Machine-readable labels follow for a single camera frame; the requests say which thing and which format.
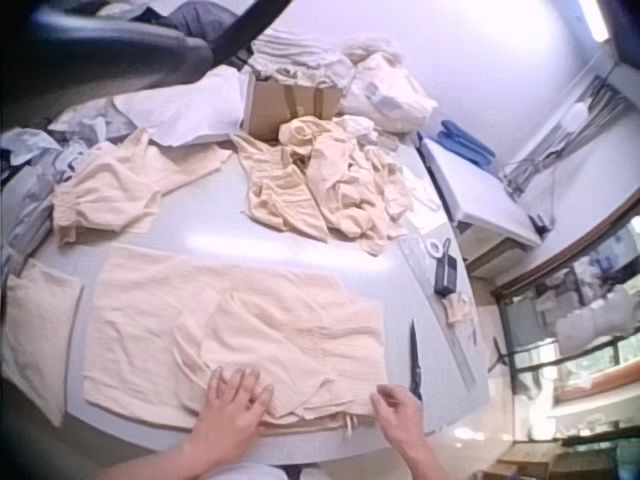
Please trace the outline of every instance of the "cardboard box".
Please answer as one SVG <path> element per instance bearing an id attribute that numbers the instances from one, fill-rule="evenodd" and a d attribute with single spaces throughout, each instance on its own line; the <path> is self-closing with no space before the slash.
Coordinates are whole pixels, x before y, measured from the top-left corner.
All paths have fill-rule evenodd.
<path id="1" fill-rule="evenodd" d="M 521 477 L 544 480 L 547 478 L 549 467 L 561 453 L 560 442 L 517 442 L 511 445 L 498 462 L 518 467 Z"/>
<path id="2" fill-rule="evenodd" d="M 284 85 L 274 80 L 249 78 L 242 130 L 257 140 L 278 140 L 283 123 L 312 115 L 330 120 L 340 106 L 342 89 Z"/>

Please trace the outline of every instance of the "metal ruler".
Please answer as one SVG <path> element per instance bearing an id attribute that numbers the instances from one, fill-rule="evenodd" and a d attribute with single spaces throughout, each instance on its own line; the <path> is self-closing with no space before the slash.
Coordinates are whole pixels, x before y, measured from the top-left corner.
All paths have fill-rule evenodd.
<path id="1" fill-rule="evenodd" d="M 447 311 L 442 304 L 442 301 L 433 292 L 433 283 L 431 279 L 433 278 L 435 269 L 429 269 L 428 262 L 435 263 L 435 260 L 433 260 L 427 253 L 424 240 L 419 234 L 409 234 L 396 241 L 407 261 L 407 264 L 409 265 L 409 268 L 411 268 L 413 275 L 418 281 L 418 285 L 420 285 L 422 293 L 424 293 L 429 305 L 431 305 L 431 309 L 435 313 L 438 325 L 440 325 L 442 334 L 444 335 L 444 338 L 449 345 L 449 349 L 451 350 L 451 354 L 458 366 L 458 371 L 460 372 L 464 386 L 467 390 L 473 389 L 476 384 L 476 377 L 473 374 L 467 355 L 462 348 L 462 344 L 460 343 L 460 339 L 458 338 L 455 330 L 453 327 L 450 327 L 447 322 Z"/>

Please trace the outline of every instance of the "beige fabric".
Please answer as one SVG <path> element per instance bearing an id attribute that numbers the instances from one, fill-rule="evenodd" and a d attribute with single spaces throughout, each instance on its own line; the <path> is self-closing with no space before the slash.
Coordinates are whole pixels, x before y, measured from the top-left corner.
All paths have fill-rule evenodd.
<path id="1" fill-rule="evenodd" d="M 295 230 L 317 240 L 329 232 L 303 174 L 293 165 L 292 152 L 243 135 L 232 138 L 249 178 L 245 212 L 280 231 Z"/>
<path id="2" fill-rule="evenodd" d="M 252 218 L 280 230 L 298 225 L 298 231 L 326 241 L 328 235 L 318 234 L 324 231 L 312 208 L 312 197 L 326 227 L 357 239 L 372 255 L 382 252 L 387 239 L 404 233 L 399 222 L 411 209 L 411 197 L 400 167 L 379 147 L 361 149 L 356 137 L 338 123 L 314 117 L 282 125 L 279 139 L 283 146 L 270 147 L 246 137 L 234 139 L 249 176 L 247 213 Z M 277 178 L 284 171 L 288 179 L 296 178 L 295 194 L 263 187 L 264 179 Z M 294 203 L 293 199 L 305 208 L 283 213 L 277 207 L 280 202 Z"/>
<path id="3" fill-rule="evenodd" d="M 67 346 L 82 285 L 28 260 L 9 276 L 2 332 L 2 375 L 56 426 L 65 411 Z"/>
<path id="4" fill-rule="evenodd" d="M 476 307 L 469 295 L 454 292 L 447 295 L 442 302 L 447 309 L 447 321 L 449 324 L 475 320 Z"/>
<path id="5" fill-rule="evenodd" d="M 56 187 L 58 242 L 75 242 L 83 228 L 145 232 L 158 213 L 161 195 L 220 169 L 230 156 L 214 144 L 156 147 L 143 129 L 119 147 L 102 142 L 87 153 L 69 182 Z"/>
<path id="6" fill-rule="evenodd" d="M 83 229 L 120 232 L 160 208 L 160 191 L 101 150 L 89 152 L 82 168 L 53 194 L 53 231 L 72 243 Z"/>
<path id="7" fill-rule="evenodd" d="M 88 401 L 186 428 L 217 366 L 260 368 L 278 433 L 371 416 L 369 395 L 386 380 L 381 309 L 332 277 L 124 245 L 99 279 L 86 351 Z"/>

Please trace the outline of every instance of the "ceiling light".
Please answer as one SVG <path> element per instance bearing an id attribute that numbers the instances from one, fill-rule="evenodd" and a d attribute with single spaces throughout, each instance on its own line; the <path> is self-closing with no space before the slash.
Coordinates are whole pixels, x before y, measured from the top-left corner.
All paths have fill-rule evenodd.
<path id="1" fill-rule="evenodd" d="M 609 30 L 607 30 L 607 25 L 604 23 L 604 18 L 602 18 L 598 0 L 580 0 L 580 6 L 594 40 L 596 42 L 607 40 L 609 38 Z"/>

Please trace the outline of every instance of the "table surface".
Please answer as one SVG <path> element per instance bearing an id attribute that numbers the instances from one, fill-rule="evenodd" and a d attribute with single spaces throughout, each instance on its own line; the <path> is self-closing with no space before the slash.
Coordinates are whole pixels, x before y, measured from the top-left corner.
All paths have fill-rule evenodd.
<path id="1" fill-rule="evenodd" d="M 401 145 L 397 163 L 418 178 L 428 178 L 416 151 Z M 477 384 L 467 391 L 434 312 L 420 290 L 395 242 L 374 258 L 356 243 L 331 240 L 323 244 L 294 233 L 281 233 L 253 223 L 242 213 L 247 181 L 237 158 L 222 170 L 182 188 L 162 200 L 160 213 L 146 234 L 95 235 L 83 244 L 58 248 L 47 239 L 35 255 L 43 264 L 80 279 L 84 289 L 71 334 L 67 367 L 67 411 L 115 437 L 153 450 L 169 448 L 186 432 L 142 424 L 89 404 L 83 397 L 85 337 L 91 318 L 96 280 L 109 244 L 119 243 L 219 259 L 224 263 L 289 266 L 331 274 L 357 294 L 381 302 L 385 320 L 385 359 L 390 383 L 409 385 L 409 325 L 415 319 L 422 367 L 426 433 L 437 431 L 488 402 L 488 376 L 482 342 L 476 347 L 469 328 L 457 330 L 473 366 Z M 430 238 L 453 237 L 443 223 Z M 456 242 L 450 253 L 458 257 Z M 466 271 L 460 269 L 459 291 L 471 295 Z M 245 458 L 267 464 L 319 462 L 358 455 L 386 446 L 375 427 L 345 429 L 261 438 Z"/>

